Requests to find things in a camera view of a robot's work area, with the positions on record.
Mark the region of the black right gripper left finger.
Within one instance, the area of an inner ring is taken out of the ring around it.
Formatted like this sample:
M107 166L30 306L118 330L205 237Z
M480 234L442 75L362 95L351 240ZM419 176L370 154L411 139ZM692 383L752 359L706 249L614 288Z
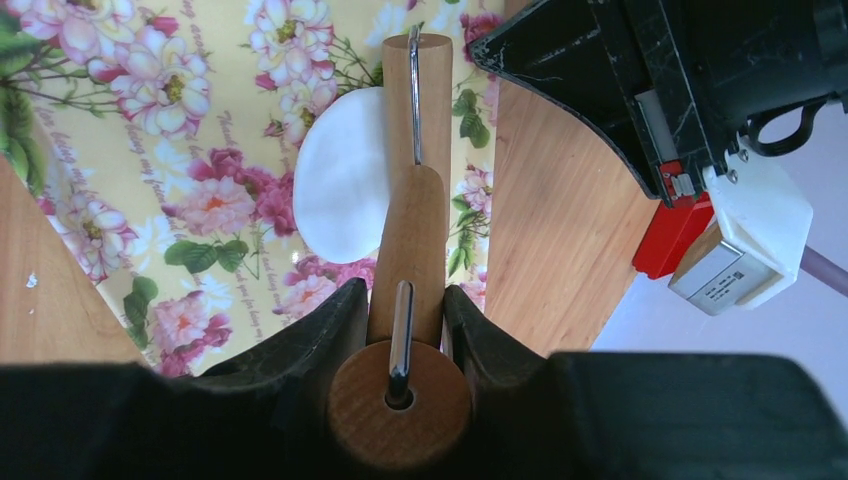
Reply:
M1 370L5 479L333 479L332 378L365 340L367 289L316 310L197 376L135 363Z

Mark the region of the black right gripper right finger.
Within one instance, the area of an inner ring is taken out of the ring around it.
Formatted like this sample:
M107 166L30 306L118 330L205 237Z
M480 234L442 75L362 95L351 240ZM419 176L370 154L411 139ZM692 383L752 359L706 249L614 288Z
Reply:
M755 354L541 356L457 286L444 293L471 388L462 479L843 479L847 431L791 360Z

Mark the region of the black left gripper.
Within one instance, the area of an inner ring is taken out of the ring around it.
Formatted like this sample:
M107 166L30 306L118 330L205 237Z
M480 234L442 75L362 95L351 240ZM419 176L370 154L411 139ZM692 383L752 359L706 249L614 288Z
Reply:
M570 112L645 195L697 198L729 155L787 155L847 100L843 1L535 1L473 62Z

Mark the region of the wooden rolling pin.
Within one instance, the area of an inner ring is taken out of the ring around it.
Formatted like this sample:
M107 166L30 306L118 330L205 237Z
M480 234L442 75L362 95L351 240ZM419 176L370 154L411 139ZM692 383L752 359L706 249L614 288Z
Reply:
M326 419L360 470L412 478L437 469L471 417L465 378L440 348L451 174L453 43L413 26L382 45L391 197L365 347L336 372Z

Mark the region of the white dough ball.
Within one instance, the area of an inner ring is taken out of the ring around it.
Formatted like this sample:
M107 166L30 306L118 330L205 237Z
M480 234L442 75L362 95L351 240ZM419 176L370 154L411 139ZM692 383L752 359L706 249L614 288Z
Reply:
M358 89L335 100L304 137L294 220L314 254L348 264L378 249L389 201L384 89Z

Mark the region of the floral yellow tray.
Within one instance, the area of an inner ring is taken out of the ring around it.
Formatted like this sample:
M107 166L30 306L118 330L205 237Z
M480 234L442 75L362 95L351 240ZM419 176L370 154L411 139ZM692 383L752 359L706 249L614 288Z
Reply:
M5 1L1 151L146 360L199 374L314 310L376 256L302 240L294 170L412 26L454 47L448 280L483 306L499 86L469 44L501 1Z

